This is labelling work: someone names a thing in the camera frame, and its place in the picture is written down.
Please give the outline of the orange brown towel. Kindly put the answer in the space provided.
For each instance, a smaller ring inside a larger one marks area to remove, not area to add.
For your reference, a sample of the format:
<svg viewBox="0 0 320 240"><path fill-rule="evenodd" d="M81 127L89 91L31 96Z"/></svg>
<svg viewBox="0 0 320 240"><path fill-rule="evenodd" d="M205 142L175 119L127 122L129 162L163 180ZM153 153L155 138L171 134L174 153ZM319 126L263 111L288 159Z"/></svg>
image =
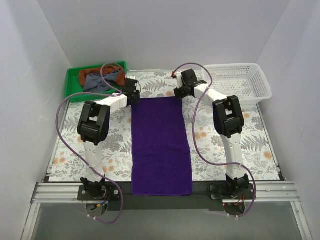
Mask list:
<svg viewBox="0 0 320 240"><path fill-rule="evenodd" d="M116 65L112 65L112 64L105 64L100 69L94 68L94 69L82 70L78 75L78 80L79 80L81 86L84 87L85 82L86 82L86 76L88 74L100 74L102 80L104 81L105 79L103 77L103 74L110 74L114 70L120 70L120 73L119 73L118 77L116 77L114 83L117 84L118 86L124 86L125 76L126 76L125 70L120 66L116 66Z"/></svg>

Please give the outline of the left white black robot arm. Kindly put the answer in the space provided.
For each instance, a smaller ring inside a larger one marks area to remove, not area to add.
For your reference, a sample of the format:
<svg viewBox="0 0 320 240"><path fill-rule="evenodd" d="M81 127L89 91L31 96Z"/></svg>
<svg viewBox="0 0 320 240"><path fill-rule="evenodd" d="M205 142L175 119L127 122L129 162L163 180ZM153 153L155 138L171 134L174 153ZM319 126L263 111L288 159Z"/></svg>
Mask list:
<svg viewBox="0 0 320 240"><path fill-rule="evenodd" d="M102 143L109 133L111 114L140 101L139 85L136 79L127 78L122 94L114 93L97 102L86 101L83 105L77 132L83 141L88 170L80 180L85 192L96 200L107 196Z"/></svg>

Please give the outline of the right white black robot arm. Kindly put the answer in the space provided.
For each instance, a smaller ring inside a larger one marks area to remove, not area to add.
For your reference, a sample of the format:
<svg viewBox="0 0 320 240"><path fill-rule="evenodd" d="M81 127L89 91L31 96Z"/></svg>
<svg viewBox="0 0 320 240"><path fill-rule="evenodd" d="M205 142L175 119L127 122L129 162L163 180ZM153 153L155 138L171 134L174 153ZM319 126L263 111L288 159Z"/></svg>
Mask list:
<svg viewBox="0 0 320 240"><path fill-rule="evenodd" d="M197 79L193 69L173 71L171 77L177 81L174 89L177 98L191 96L198 99L193 122L201 102L212 107L214 128L222 139L226 156L226 181L221 192L232 197L243 195L250 183L247 170L243 167L241 136L245 121L238 97L227 96L212 89L211 84Z"/></svg>

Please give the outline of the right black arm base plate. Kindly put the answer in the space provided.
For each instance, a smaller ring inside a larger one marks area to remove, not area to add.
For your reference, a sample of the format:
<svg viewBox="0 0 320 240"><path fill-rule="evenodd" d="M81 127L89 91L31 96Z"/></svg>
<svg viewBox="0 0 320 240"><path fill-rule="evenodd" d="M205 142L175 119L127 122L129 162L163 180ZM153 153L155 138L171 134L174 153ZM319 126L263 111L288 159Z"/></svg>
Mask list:
<svg viewBox="0 0 320 240"><path fill-rule="evenodd" d="M207 194L212 200L252 200L254 188L249 184L248 188L232 190L225 182L215 182L208 185Z"/></svg>

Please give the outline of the white plastic basket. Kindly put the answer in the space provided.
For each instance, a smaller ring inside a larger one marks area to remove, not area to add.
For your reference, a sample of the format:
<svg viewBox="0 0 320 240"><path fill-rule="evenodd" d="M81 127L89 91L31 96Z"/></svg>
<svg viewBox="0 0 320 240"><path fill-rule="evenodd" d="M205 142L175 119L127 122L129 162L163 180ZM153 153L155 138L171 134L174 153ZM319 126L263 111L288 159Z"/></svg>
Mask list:
<svg viewBox="0 0 320 240"><path fill-rule="evenodd" d="M227 96L237 96L242 105L254 105L272 97L271 87L262 68L256 63L206 65L202 79Z"/></svg>

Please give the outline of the purple towel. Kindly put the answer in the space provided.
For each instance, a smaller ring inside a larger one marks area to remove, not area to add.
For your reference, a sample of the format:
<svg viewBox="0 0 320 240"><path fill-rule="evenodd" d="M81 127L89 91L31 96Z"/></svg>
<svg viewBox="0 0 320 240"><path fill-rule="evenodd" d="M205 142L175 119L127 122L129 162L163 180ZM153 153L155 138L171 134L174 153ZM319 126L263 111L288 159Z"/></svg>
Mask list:
<svg viewBox="0 0 320 240"><path fill-rule="evenodd" d="M145 98L133 105L131 136L133 195L192 194L191 150L180 99Z"/></svg>

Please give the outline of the floral table mat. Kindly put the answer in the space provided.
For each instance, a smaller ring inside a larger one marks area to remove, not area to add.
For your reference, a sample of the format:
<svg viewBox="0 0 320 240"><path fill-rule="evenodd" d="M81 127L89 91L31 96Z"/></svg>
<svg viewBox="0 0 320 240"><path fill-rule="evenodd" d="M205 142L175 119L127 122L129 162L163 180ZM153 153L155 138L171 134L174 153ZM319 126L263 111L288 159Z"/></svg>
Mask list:
<svg viewBox="0 0 320 240"><path fill-rule="evenodd" d="M130 71L142 88L142 98L172 97L175 81L169 71ZM197 99L184 98L183 117L191 152L192 178L194 181L224 180L226 155L223 141L216 132L212 109L201 102L193 116ZM64 119L51 170L50 182L79 182L86 174L82 161L85 155L77 126L83 104L70 103ZM244 127L241 133L241 150L244 165L257 181L277 181L279 177L270 141L267 137L258 107L243 105ZM114 181L130 181L132 175L131 108L127 107L111 115L110 129L102 144L102 164L106 176Z"/></svg>

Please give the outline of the aluminium frame rail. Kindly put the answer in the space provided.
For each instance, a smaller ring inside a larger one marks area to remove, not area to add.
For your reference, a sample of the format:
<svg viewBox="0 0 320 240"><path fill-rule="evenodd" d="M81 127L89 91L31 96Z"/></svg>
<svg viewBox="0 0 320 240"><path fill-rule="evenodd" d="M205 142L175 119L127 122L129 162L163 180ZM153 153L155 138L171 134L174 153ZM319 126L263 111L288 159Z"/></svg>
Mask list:
<svg viewBox="0 0 320 240"><path fill-rule="evenodd" d="M290 181L263 181L246 196L247 214L232 217L233 200L209 196L195 182L190 196L135 196L122 184L123 202L107 211L78 200L79 183L39 183L22 233L24 240L310 240L300 197Z"/></svg>

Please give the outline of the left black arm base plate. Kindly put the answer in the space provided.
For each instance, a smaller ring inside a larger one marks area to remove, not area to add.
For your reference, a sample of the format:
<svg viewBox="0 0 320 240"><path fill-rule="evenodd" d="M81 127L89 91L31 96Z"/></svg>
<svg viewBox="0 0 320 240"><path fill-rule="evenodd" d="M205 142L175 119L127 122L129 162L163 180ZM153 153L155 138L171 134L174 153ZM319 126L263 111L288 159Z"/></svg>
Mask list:
<svg viewBox="0 0 320 240"><path fill-rule="evenodd" d="M87 185L81 185L77 194L78 201L120 201L121 195L118 188L112 184L103 182L90 183Z"/></svg>

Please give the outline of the green plastic tray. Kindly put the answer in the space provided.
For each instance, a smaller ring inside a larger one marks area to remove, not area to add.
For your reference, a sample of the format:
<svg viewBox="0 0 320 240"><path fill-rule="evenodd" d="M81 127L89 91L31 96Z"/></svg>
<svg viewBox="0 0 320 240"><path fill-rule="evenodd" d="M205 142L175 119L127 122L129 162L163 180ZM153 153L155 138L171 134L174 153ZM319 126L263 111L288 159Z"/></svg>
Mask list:
<svg viewBox="0 0 320 240"><path fill-rule="evenodd" d="M103 65L91 65L91 66L84 66L84 67L76 67L70 68L66 72L66 80L65 80L65 97L68 97L72 94L76 93L83 93L84 87L81 86L79 82L79 74L83 70L90 70L90 69L100 69ZM98 95L78 95L70 98L71 103L80 103L85 101L93 101L93 100L100 100L103 99L102 96Z"/></svg>

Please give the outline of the grey blue towel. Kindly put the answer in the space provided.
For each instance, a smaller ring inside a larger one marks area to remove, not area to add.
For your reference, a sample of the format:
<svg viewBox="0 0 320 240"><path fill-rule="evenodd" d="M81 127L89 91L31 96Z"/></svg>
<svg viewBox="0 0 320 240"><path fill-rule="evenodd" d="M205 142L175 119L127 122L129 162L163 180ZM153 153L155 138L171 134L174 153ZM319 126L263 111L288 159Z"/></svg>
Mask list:
<svg viewBox="0 0 320 240"><path fill-rule="evenodd" d="M103 93L111 89L110 86L120 74L120 70L114 70L111 73L103 74L102 79L99 73L90 73L86 76L86 81L83 87L85 93Z"/></svg>

